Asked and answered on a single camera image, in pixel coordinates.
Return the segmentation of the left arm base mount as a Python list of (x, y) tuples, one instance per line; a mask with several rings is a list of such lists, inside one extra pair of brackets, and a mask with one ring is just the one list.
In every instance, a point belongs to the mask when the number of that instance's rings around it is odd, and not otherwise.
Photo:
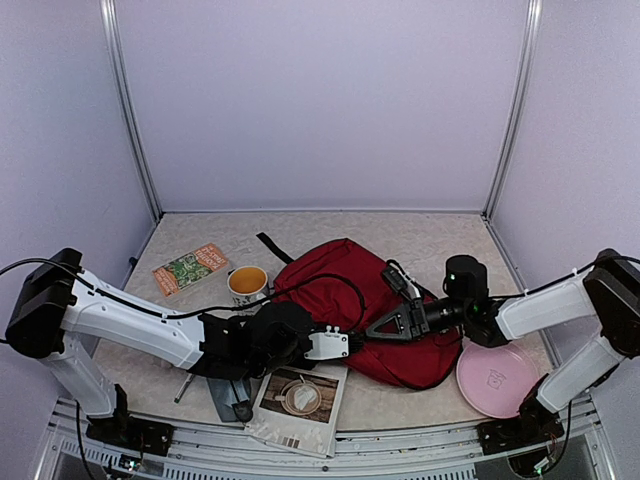
[(174, 427), (165, 422), (134, 417), (129, 413), (125, 391), (114, 386), (115, 409), (104, 418), (87, 416), (87, 436), (105, 444), (166, 457), (173, 439)]

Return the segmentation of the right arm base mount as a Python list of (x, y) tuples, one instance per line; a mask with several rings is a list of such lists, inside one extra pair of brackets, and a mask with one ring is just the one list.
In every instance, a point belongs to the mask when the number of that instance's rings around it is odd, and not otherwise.
[(476, 431), (484, 455), (536, 445), (565, 434), (559, 414), (533, 397), (521, 404), (515, 417), (482, 422)]

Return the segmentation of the coffee cover notebook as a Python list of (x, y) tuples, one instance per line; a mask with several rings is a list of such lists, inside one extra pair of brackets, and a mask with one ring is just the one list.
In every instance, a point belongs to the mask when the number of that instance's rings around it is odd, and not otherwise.
[(245, 432), (266, 445), (321, 459), (335, 455), (348, 368), (282, 368), (263, 380)]

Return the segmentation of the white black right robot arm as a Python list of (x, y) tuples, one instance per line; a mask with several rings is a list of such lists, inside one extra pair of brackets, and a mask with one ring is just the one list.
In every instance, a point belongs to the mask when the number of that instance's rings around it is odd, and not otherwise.
[(598, 322), (592, 339), (538, 380), (520, 404), (511, 433), (523, 444), (535, 442), (576, 396), (639, 355), (639, 261), (614, 249), (513, 295), (491, 295), (487, 267), (467, 254), (446, 260), (444, 296), (430, 303), (402, 270), (389, 265), (382, 278), (404, 300), (366, 329), (371, 340), (407, 343), (458, 327), (471, 342), (494, 348), (558, 325)]

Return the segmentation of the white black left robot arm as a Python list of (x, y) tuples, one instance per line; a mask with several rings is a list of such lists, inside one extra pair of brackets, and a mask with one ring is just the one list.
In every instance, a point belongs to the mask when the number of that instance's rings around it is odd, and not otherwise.
[(34, 258), (5, 330), (6, 343), (47, 364), (85, 414), (121, 445), (140, 434), (128, 413), (124, 390), (108, 380), (78, 335), (90, 335), (144, 352), (205, 378), (259, 378), (309, 352), (314, 322), (302, 307), (269, 301), (252, 316), (190, 314), (108, 286), (80, 265), (80, 252), (65, 248)]

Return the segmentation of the red student backpack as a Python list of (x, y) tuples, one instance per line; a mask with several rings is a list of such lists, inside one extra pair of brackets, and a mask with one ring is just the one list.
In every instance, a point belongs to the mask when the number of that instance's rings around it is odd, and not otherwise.
[(325, 242), (298, 258), (282, 251), (261, 232), (257, 238), (285, 267), (273, 280), (280, 301), (292, 301), (324, 326), (337, 326), (358, 340), (344, 363), (383, 384), (411, 390), (440, 385), (455, 369), (462, 353), (456, 328), (429, 333), (408, 343), (366, 340), (367, 327), (401, 305), (382, 278), (386, 262), (355, 241)]

